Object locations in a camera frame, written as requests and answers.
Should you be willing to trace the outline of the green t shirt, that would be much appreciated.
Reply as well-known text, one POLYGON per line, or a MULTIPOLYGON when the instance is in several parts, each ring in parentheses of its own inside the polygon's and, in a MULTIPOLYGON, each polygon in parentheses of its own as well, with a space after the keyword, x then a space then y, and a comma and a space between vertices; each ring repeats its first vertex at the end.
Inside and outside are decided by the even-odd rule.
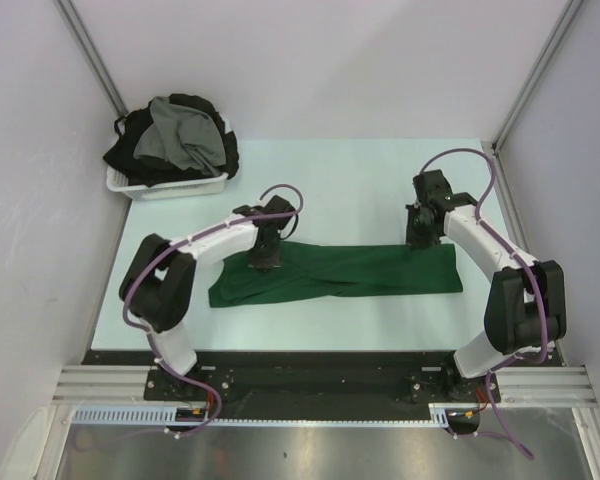
POLYGON ((464 291, 450 244, 412 250, 403 245, 319 246, 285 242, 281 265, 258 270, 235 254, 208 290, 213 308, 269 305, 321 297, 364 298, 464 291))

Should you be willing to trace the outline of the black t shirt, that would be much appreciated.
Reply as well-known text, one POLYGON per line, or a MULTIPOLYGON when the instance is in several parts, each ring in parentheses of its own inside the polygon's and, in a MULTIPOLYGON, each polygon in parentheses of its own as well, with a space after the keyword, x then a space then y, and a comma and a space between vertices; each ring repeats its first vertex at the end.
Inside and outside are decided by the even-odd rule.
POLYGON ((134 149, 141 135, 153 123, 149 112, 151 101, 146 107, 135 110, 114 122, 114 130, 118 135, 118 140, 104 154, 105 163, 124 174, 131 185, 145 185, 147 187, 163 183, 214 178, 223 173, 226 173, 229 179, 233 178, 239 170, 238 142, 235 132, 229 127, 228 122, 215 106, 198 95, 174 93, 169 96, 157 97, 167 97, 174 104, 196 108, 210 114, 220 131, 224 143, 226 164, 219 169, 216 176, 211 176, 205 172, 192 169, 178 170, 162 160, 136 160, 133 156, 134 149))

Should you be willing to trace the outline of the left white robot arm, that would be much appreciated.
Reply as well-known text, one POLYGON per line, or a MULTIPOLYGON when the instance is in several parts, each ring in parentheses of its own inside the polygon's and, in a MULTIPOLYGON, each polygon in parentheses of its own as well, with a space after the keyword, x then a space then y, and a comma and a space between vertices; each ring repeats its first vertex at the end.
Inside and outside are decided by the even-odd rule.
POLYGON ((166 387, 177 398, 194 397, 201 376, 197 354, 183 321, 189 310, 196 270, 245 252, 248 266, 268 272, 280 265, 281 232, 297 215, 275 195, 265 204, 240 206, 224 221, 179 240, 145 237, 119 287, 123 321, 147 337, 166 387))

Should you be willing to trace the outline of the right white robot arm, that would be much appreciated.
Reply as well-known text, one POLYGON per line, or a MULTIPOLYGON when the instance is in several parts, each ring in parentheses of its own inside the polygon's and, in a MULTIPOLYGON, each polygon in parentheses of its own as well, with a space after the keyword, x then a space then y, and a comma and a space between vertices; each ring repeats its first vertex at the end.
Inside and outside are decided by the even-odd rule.
POLYGON ((500 234, 481 214, 481 204, 466 192, 455 193, 442 171, 419 173, 413 186, 406 244, 427 249, 447 238, 490 281, 483 330, 453 353, 454 368, 441 376, 443 393, 464 401, 476 391, 476 377, 516 360, 541 363, 549 345, 565 336, 564 271, 500 234))

